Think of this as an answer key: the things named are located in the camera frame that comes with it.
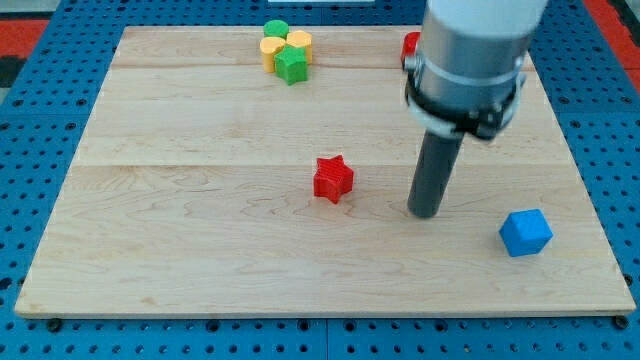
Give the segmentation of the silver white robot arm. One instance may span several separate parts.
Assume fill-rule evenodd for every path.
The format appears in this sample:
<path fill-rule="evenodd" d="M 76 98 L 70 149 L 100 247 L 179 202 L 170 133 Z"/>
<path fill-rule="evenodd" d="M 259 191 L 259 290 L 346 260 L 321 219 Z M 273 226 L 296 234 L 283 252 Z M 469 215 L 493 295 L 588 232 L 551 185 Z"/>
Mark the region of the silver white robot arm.
<path fill-rule="evenodd" d="M 429 0 L 405 97 L 428 133 L 491 140 L 513 119 L 546 0 Z"/>

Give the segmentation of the red block behind arm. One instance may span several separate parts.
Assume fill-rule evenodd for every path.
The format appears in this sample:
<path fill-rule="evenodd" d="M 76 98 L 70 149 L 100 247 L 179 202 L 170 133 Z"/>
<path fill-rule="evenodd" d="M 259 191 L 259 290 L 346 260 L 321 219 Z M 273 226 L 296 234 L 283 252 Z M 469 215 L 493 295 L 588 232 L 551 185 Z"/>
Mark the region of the red block behind arm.
<path fill-rule="evenodd" d="M 400 54 L 401 65 L 404 65 L 405 59 L 408 56 L 413 56 L 415 54 L 416 47 L 420 37 L 421 37 L 420 31 L 412 31 L 407 33 L 404 36 L 401 54 Z"/>

